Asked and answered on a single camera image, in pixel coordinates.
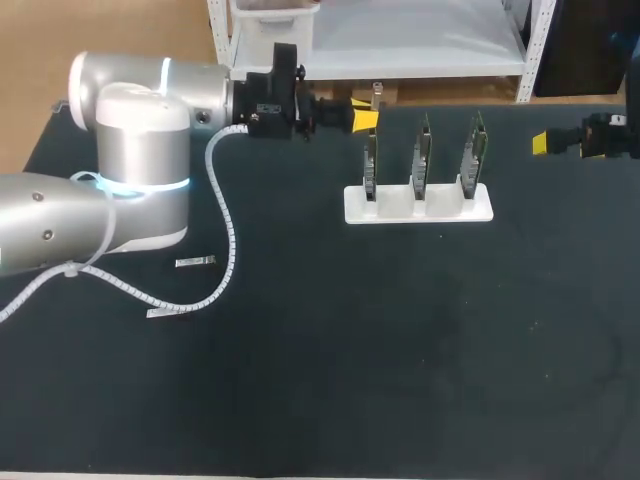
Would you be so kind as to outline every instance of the cable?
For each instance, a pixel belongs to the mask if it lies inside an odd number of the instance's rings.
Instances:
[[[113,199],[113,192],[111,191],[108,182],[106,182],[102,178],[102,176],[98,175],[97,173],[86,171],[74,173],[71,176],[71,180],[77,182],[82,177],[87,175],[95,179],[98,187],[104,192],[105,196],[107,197],[107,228],[105,228],[104,230],[102,243],[100,244],[98,250],[96,250],[96,252],[93,254],[93,256],[82,265],[74,263],[74,266],[78,266],[67,270],[64,273],[66,277],[76,277],[79,270],[84,270],[89,265],[93,265],[96,261],[98,261],[98,259],[107,252],[107,249],[109,248],[109,245],[111,245],[111,241],[113,240],[113,234],[116,231],[116,205]]]
[[[211,138],[211,140],[209,140],[204,154],[209,181],[211,182],[213,193],[215,194],[218,205],[220,206],[220,210],[222,211],[222,217],[224,219],[225,226],[227,227],[227,236],[229,237],[229,258],[227,261],[227,268],[224,272],[224,276],[222,277],[222,281],[211,295],[199,302],[181,305],[157,299],[147,293],[138,290],[132,285],[123,282],[115,275],[111,275],[110,273],[105,272],[104,270],[96,268],[92,265],[84,267],[82,270],[80,270],[80,272],[93,275],[94,277],[97,277],[100,280],[113,285],[114,287],[131,295],[132,297],[137,298],[138,300],[141,300],[142,302],[145,302],[148,305],[151,305],[152,307],[162,308],[164,310],[170,310],[178,313],[195,312],[196,310],[201,310],[215,302],[227,288],[227,285],[229,285],[229,281],[231,280],[231,276],[233,275],[233,269],[236,263],[236,233],[233,229],[233,222],[231,221],[231,215],[229,213],[229,209],[227,208],[227,203],[222,196],[222,191],[220,190],[218,179],[216,178],[215,172],[213,171],[213,151],[216,145],[223,138],[229,135],[247,133],[248,129],[246,125],[232,125],[230,127],[223,128],[218,133],[216,133]],[[0,311],[0,323],[5,321],[16,310],[18,310],[18,308],[20,308],[29,299],[29,297],[33,295],[35,291],[38,290],[38,288],[44,285],[47,281],[51,280],[56,275],[65,273],[70,269],[78,269],[79,267],[82,267],[82,264],[77,264],[75,262],[65,263],[52,267],[38,275],[24,288],[24,290],[22,290],[22,292],[18,294],[16,298],[9,302],[9,304],[2,311]]]

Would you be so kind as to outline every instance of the yellow object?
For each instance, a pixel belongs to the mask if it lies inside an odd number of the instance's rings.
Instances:
[[[354,110],[353,119],[353,131],[360,132],[362,130],[369,130],[378,126],[379,112],[373,110]]]
[[[371,108],[371,104],[367,103],[367,102],[363,102],[361,100],[356,100],[355,98],[351,99],[351,105],[353,105],[354,107],[366,107],[366,108]]]
[[[540,135],[536,135],[535,137],[533,137],[533,154],[547,154],[547,132],[543,132]]]

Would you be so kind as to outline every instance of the black table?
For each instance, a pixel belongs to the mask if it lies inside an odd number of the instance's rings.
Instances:
[[[531,156],[597,108],[481,110],[486,224],[345,224],[360,136],[225,140],[229,289],[148,320],[99,280],[48,283],[0,325],[0,471],[640,478],[640,162]],[[452,181],[475,109],[428,111],[430,181]],[[383,112],[380,183],[408,180],[423,114]],[[227,243],[204,146],[187,238],[99,266],[173,301],[214,288]],[[87,168],[94,140],[63,110],[27,170]],[[31,276],[2,279],[0,304]]]

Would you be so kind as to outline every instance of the white holder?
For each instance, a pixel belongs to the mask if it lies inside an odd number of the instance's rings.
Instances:
[[[425,200],[415,200],[408,185],[378,185],[376,201],[368,202],[364,186],[344,189],[344,218],[349,224],[489,222],[493,209],[487,187],[479,183],[473,200],[456,183],[427,185]]]

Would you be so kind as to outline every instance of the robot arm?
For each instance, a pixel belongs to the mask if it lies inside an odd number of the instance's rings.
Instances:
[[[69,105],[75,123],[96,135],[98,181],[0,176],[3,274],[88,258],[105,241],[104,253],[179,242],[188,228],[190,135],[245,124],[253,137],[309,139],[317,125],[350,133],[378,119],[350,101],[316,100],[295,45],[282,44],[273,70],[244,82],[222,65],[85,52],[71,67]]]

